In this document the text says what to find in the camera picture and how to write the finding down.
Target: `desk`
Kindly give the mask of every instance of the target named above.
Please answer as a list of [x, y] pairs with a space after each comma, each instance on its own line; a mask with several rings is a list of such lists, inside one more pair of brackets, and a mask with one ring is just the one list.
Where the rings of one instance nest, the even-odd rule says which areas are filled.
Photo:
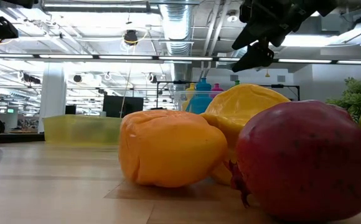
[[[183, 189], [124, 181], [117, 149], [0, 145], [0, 223], [266, 224], [258, 207], [209, 180]], [[337, 224], [361, 224], [361, 214]]]

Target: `pomegranate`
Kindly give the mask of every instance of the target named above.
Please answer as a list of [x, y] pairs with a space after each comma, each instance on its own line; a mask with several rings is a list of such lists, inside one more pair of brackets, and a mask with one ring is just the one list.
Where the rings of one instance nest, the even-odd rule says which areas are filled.
[[361, 212], [361, 129], [319, 101], [281, 103], [254, 116], [237, 142], [232, 186], [280, 220], [326, 222]]

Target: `black monitor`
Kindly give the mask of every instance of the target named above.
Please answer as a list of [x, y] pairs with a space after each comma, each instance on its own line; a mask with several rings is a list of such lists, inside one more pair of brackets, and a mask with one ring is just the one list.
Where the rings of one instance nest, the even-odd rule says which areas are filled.
[[[123, 104], [123, 96], [108, 96], [103, 100], [103, 111], [106, 112], [107, 117], [119, 118], [121, 113], [121, 106]], [[127, 114], [143, 110], [143, 98], [125, 97], [122, 117]]]
[[67, 105], [65, 114], [77, 114], [77, 106], [76, 105]]

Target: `pink bottle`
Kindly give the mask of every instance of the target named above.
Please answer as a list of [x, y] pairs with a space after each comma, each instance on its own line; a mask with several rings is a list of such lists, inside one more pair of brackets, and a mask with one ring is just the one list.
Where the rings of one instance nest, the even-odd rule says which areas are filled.
[[[215, 84], [213, 85], [213, 88], [211, 89], [211, 91], [223, 91], [223, 89], [219, 87], [219, 83], [215, 83]], [[218, 94], [219, 94], [219, 93], [211, 94], [210, 97], [211, 97], [211, 98], [214, 98], [214, 97], [216, 97]]]

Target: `blue bottle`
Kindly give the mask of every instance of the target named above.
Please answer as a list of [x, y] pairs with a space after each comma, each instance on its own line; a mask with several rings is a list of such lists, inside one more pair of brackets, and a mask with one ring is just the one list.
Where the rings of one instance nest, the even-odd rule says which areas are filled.
[[190, 100], [186, 111], [201, 114], [204, 113], [208, 105], [211, 103], [212, 98], [209, 93], [200, 93], [199, 91], [210, 91], [211, 84], [207, 83], [206, 78], [201, 78], [201, 81], [195, 86], [196, 94]]

